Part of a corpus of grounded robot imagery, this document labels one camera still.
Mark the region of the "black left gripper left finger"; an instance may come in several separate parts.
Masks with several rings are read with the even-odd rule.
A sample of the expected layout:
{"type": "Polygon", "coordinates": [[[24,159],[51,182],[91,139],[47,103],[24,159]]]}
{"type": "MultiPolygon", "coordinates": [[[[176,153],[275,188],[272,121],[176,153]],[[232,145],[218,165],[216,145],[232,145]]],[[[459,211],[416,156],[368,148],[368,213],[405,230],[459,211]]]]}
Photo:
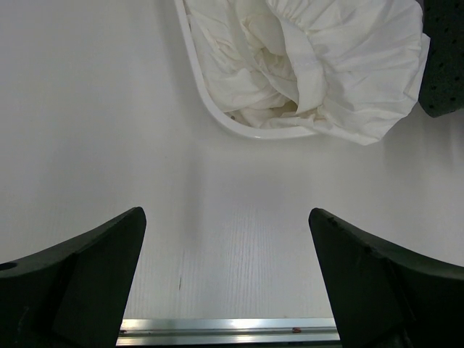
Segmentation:
{"type": "Polygon", "coordinates": [[[1,264],[1,346],[115,347],[145,230],[134,207],[1,264]]]}

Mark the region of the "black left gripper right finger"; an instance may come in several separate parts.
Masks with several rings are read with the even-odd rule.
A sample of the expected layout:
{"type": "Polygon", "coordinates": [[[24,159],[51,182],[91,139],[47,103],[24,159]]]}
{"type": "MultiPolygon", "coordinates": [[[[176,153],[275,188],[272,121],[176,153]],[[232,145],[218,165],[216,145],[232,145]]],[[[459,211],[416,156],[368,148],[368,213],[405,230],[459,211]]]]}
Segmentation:
{"type": "Polygon", "coordinates": [[[309,227],[343,347],[462,347],[463,268],[315,208],[309,227]]]}

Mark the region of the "white ruffled skirt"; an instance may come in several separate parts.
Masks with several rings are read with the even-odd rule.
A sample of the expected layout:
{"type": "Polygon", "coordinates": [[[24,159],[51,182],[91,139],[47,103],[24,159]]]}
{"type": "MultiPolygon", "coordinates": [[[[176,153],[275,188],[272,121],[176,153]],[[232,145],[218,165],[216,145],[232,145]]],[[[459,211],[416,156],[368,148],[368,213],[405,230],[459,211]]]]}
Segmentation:
{"type": "Polygon", "coordinates": [[[183,2],[207,91],[242,125],[369,145],[418,102],[416,1],[183,2]]]}

